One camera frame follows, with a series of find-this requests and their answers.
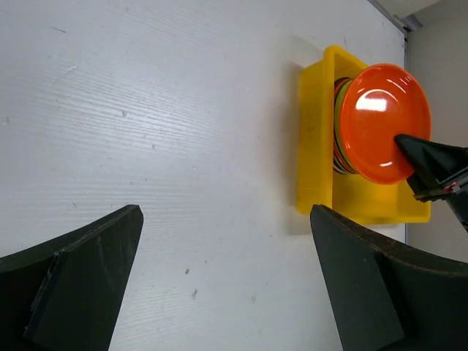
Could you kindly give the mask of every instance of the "yellow plastic container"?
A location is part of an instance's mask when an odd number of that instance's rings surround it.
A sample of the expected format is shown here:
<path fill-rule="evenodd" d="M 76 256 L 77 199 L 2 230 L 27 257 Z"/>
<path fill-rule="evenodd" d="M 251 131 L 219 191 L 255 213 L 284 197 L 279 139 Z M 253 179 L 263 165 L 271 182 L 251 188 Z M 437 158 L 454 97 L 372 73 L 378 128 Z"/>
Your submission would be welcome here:
<path fill-rule="evenodd" d="M 380 185 L 333 171 L 333 83 L 366 67 L 334 45 L 301 73 L 297 209 L 309 214 L 323 204 L 360 224 L 428 222 L 431 203 L 415 200 L 406 181 Z"/>

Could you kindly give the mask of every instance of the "red plate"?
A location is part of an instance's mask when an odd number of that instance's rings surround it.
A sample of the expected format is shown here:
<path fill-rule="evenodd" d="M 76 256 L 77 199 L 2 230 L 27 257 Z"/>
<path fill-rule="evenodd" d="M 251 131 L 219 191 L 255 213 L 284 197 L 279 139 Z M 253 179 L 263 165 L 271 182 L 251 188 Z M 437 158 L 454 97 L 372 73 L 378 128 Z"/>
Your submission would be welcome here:
<path fill-rule="evenodd" d="M 423 89 L 410 73 L 392 64 L 362 71 L 346 92 L 340 116 L 346 155 L 374 183 L 398 183 L 414 172 L 393 141 L 395 135 L 431 137 L 431 111 Z"/>

